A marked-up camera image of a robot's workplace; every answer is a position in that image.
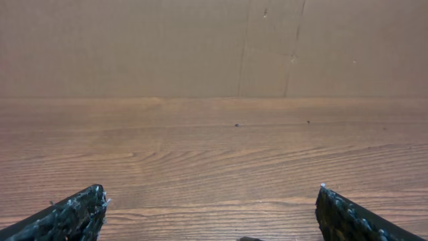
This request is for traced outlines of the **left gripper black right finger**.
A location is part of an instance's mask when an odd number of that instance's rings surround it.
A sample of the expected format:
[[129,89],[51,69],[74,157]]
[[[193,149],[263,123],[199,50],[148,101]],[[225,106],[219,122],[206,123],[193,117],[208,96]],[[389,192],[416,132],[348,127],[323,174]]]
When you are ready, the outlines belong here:
[[316,220],[329,241],[425,241],[344,196],[320,186]]

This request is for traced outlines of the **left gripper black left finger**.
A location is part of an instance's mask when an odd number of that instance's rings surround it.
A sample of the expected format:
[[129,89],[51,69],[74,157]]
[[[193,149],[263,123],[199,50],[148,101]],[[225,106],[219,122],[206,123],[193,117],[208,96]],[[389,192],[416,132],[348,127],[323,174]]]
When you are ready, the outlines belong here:
[[94,184],[1,230],[1,241],[97,241],[109,200]]

